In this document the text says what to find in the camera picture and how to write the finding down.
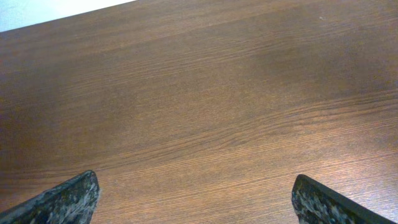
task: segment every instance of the wood grain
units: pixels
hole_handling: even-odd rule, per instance
[[[298,223],[307,174],[398,222],[398,2],[143,0],[0,33],[0,210]]]

